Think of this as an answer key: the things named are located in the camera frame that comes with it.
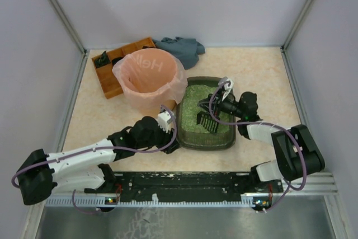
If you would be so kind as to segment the black litter scoop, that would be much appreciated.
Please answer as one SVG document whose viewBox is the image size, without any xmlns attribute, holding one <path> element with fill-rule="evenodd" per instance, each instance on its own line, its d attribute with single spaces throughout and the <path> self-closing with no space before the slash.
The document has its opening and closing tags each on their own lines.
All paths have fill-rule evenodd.
<svg viewBox="0 0 358 239">
<path fill-rule="evenodd" d="M 215 121 L 210 114 L 204 111 L 197 113 L 196 124 L 201 125 L 206 131 L 211 134 L 217 133 L 219 129 L 219 123 Z"/>
</svg>

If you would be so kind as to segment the dark litter box tray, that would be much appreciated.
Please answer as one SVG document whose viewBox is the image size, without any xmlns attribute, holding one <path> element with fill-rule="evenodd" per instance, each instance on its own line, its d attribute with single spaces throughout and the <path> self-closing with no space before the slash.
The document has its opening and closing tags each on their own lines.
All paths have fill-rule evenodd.
<svg viewBox="0 0 358 239">
<path fill-rule="evenodd" d="M 202 100 L 218 87 L 218 77 L 190 77 L 182 102 L 176 107 L 177 140 L 181 147 L 201 151 L 219 151 L 230 148 L 236 139 L 234 126 L 219 124 L 218 132 L 211 134 L 196 124 L 197 107 Z"/>
</svg>

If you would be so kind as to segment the pink bag-lined trash bin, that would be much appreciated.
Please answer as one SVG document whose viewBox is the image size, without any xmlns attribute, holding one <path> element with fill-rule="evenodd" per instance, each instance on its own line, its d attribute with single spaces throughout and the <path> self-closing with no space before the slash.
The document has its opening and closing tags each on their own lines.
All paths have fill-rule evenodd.
<svg viewBox="0 0 358 239">
<path fill-rule="evenodd" d="M 160 106 L 178 105 L 188 86 L 182 63 L 161 49 L 142 49 L 126 55 L 112 72 L 128 103 L 144 115 L 154 115 Z"/>
</svg>

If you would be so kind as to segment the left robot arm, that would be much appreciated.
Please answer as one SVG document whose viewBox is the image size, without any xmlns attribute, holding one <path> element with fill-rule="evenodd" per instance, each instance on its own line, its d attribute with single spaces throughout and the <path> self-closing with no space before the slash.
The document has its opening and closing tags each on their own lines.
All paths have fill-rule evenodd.
<svg viewBox="0 0 358 239">
<path fill-rule="evenodd" d="M 37 149 L 17 170 L 12 184 L 20 190 L 25 205 L 42 202 L 56 192 L 108 193 L 116 180 L 110 163 L 136 153 L 170 154 L 179 149 L 176 130 L 164 126 L 168 123 L 145 116 L 90 146 L 60 153 Z"/>
</svg>

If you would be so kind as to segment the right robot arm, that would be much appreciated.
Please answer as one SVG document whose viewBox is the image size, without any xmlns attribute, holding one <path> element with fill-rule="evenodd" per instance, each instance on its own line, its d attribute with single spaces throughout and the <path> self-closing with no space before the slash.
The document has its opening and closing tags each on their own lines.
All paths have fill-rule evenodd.
<svg viewBox="0 0 358 239">
<path fill-rule="evenodd" d="M 234 95 L 215 95 L 197 103 L 197 123 L 210 133 L 217 133 L 221 113 L 238 118 L 241 136 L 273 146 L 275 160 L 251 168 L 249 176 L 254 185 L 272 180 L 293 181 L 324 170 L 326 164 L 307 126 L 300 124 L 289 129 L 262 122 L 257 110 L 257 95 L 244 92 L 239 100 Z"/>
</svg>

